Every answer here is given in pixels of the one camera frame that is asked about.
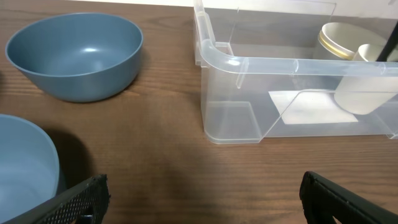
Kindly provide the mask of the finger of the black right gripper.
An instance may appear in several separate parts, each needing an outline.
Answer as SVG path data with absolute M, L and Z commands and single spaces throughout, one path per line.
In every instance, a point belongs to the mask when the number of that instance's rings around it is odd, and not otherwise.
M 389 36 L 385 46 L 383 47 L 381 53 L 377 57 L 377 62 L 386 62 L 391 52 L 396 48 L 398 40 L 398 22 L 396 23 L 394 29 Z

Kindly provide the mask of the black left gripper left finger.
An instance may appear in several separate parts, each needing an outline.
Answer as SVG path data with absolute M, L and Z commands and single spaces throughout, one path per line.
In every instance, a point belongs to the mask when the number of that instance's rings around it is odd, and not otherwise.
M 105 174 L 90 177 L 5 224 L 101 224 L 110 194 Z

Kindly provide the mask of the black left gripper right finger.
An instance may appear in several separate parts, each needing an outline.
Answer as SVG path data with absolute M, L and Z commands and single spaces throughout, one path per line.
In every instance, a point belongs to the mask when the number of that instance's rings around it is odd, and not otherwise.
M 307 171 L 299 197 L 308 223 L 397 223 L 397 215 L 340 185 Z

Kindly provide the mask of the white small bowl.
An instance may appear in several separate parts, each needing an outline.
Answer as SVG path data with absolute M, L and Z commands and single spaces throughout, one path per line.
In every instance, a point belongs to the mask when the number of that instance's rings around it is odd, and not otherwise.
M 323 38 L 330 45 L 346 54 L 353 54 L 353 57 L 361 45 L 384 45 L 387 42 L 385 38 L 373 31 L 343 22 L 329 22 L 324 24 L 319 33 L 322 34 Z M 319 42 L 317 42 L 313 52 L 313 59 L 343 60 L 329 53 Z

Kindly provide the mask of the cream plastic cup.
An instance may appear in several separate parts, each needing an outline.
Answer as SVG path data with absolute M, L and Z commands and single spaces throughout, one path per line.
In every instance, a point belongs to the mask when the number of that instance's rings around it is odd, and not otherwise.
M 354 61 L 375 62 L 384 46 L 363 44 Z M 397 62 L 397 48 L 387 58 Z M 397 77 L 343 77 L 334 94 L 336 103 L 344 110 L 359 115 L 373 112 L 397 94 Z

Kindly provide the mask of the yellow small bowl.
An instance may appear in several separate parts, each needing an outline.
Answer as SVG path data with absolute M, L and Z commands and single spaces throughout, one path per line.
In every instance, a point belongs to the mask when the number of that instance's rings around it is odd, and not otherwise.
M 353 54 L 346 54 L 345 52 L 340 51 L 336 47 L 330 45 L 322 36 L 321 33 L 318 35 L 318 42 L 319 44 L 329 51 L 329 53 L 335 55 L 336 57 L 342 58 L 343 60 L 352 60 L 353 59 Z

